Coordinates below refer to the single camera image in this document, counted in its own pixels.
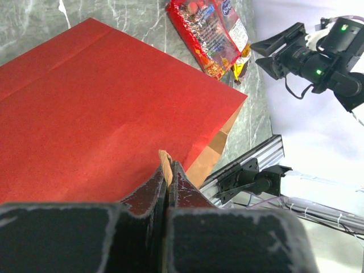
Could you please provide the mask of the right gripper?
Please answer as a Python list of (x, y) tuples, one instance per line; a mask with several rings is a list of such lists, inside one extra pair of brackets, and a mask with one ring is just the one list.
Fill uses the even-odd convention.
[(263, 56), (256, 64), (274, 80), (292, 73), (314, 84), (316, 51), (306, 46), (306, 35), (304, 24), (297, 22), (277, 35), (251, 44), (251, 50)]

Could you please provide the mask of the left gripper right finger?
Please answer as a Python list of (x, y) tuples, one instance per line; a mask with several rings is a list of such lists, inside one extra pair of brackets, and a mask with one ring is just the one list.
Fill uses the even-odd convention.
[(281, 209), (220, 209), (171, 164), (168, 272), (317, 272), (297, 217)]

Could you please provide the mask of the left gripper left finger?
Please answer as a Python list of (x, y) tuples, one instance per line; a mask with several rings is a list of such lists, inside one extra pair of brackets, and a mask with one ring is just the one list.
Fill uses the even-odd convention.
[(167, 184), (154, 174), (118, 202), (1, 206), (2, 272), (161, 272)]

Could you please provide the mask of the yellow candy packet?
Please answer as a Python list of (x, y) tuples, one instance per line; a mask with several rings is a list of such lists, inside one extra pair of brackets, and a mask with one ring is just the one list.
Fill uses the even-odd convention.
[(241, 81), (246, 74), (247, 67), (251, 58), (250, 43), (247, 43), (240, 57), (233, 64), (231, 71), (233, 72), (234, 82), (237, 85), (241, 84)]

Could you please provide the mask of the large red snack bag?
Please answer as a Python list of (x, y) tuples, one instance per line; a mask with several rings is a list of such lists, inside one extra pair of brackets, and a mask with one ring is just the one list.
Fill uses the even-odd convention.
[(202, 71), (217, 80), (231, 71), (249, 43), (229, 0), (170, 1), (166, 12)]

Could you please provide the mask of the red paper bag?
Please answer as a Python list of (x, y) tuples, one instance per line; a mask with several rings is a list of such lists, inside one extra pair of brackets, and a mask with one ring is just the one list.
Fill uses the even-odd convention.
[(189, 168), (246, 95), (89, 18), (1, 66), (1, 202), (115, 201)]

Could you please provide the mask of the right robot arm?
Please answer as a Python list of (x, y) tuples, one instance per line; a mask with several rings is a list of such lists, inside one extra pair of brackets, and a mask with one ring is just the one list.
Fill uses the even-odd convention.
[(256, 64), (275, 80), (290, 73), (304, 78), (312, 93), (331, 90), (348, 112), (363, 104), (363, 74), (352, 72), (363, 54), (363, 23), (353, 16), (322, 18), (312, 34), (297, 22), (250, 48), (262, 55)]

